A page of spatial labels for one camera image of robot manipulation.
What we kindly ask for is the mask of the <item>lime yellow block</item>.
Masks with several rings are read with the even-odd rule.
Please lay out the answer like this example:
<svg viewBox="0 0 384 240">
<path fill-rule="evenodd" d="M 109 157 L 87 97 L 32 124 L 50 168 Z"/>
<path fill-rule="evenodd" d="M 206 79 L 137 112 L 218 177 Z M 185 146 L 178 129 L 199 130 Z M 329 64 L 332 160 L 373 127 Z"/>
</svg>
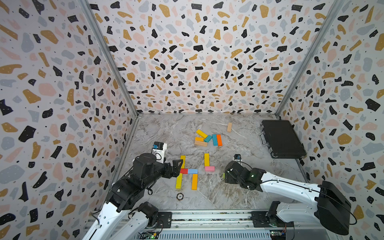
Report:
<svg viewBox="0 0 384 240">
<path fill-rule="evenodd" d="M 182 180 L 183 180 L 183 174 L 179 174 L 179 176 L 177 177 L 175 189 L 182 188 Z"/>
</svg>

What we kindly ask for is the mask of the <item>pink block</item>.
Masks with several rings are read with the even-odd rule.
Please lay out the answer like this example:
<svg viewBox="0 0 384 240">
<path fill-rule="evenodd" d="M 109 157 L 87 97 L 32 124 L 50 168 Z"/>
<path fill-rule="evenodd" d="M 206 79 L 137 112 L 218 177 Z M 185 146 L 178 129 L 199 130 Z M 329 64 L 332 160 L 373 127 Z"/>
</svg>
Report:
<svg viewBox="0 0 384 240">
<path fill-rule="evenodd" d="M 205 171 L 206 172 L 214 172 L 215 171 L 215 166 L 205 166 Z"/>
</svg>

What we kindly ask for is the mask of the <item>light blue block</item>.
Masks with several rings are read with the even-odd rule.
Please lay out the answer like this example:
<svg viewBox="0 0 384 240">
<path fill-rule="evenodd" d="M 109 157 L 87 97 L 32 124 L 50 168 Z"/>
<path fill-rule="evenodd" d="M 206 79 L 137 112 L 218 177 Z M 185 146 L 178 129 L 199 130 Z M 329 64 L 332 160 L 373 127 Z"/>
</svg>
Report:
<svg viewBox="0 0 384 240">
<path fill-rule="evenodd" d="M 197 169 L 188 169 L 188 174 L 198 174 Z"/>
</svg>

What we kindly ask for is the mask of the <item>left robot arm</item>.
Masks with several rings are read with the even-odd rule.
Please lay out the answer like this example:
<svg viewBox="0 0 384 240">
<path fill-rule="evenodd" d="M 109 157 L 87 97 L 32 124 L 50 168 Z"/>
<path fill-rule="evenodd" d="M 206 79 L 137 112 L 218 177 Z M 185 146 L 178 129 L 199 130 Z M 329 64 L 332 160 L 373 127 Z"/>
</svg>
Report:
<svg viewBox="0 0 384 240">
<path fill-rule="evenodd" d="M 164 223 L 159 209 L 149 202 L 137 202 L 160 178 L 177 178 L 184 160 L 160 163 L 157 154 L 144 153 L 135 158 L 133 166 L 108 192 L 96 221 L 85 234 L 85 240 L 156 239 Z"/>
</svg>

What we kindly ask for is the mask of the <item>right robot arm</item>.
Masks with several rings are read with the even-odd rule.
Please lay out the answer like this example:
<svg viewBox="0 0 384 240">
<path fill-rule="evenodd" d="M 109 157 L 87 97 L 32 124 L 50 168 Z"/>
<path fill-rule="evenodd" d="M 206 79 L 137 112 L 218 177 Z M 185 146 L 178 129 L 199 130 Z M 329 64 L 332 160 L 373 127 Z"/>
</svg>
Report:
<svg viewBox="0 0 384 240">
<path fill-rule="evenodd" d="M 272 202 L 263 220 L 273 227 L 291 222 L 314 223 L 341 236 L 349 234 L 350 218 L 354 216 L 351 203 L 331 182 L 302 183 L 258 168 L 249 170 L 237 161 L 227 164 L 225 182 L 238 184 L 245 190 L 294 200 L 294 204 Z"/>
</svg>

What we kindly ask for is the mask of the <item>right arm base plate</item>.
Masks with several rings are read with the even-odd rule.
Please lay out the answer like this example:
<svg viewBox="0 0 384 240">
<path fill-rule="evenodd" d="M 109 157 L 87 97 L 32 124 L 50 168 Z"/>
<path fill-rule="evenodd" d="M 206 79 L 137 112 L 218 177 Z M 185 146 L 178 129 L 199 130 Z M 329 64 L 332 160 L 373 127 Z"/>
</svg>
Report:
<svg viewBox="0 0 384 240">
<path fill-rule="evenodd" d="M 283 228 L 293 227 L 294 222 L 284 222 L 273 214 L 269 214 L 267 211 L 252 211 L 251 221 L 254 228 Z"/>
</svg>

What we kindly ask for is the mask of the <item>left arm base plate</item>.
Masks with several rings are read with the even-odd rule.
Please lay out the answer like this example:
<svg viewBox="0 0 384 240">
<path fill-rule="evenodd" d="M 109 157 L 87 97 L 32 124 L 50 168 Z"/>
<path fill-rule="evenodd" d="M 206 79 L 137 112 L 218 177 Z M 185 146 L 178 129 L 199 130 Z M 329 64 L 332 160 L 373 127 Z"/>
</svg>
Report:
<svg viewBox="0 0 384 240">
<path fill-rule="evenodd" d="M 172 212 L 159 212 L 149 221 L 148 227 L 151 229 L 170 229 L 172 224 Z"/>
</svg>

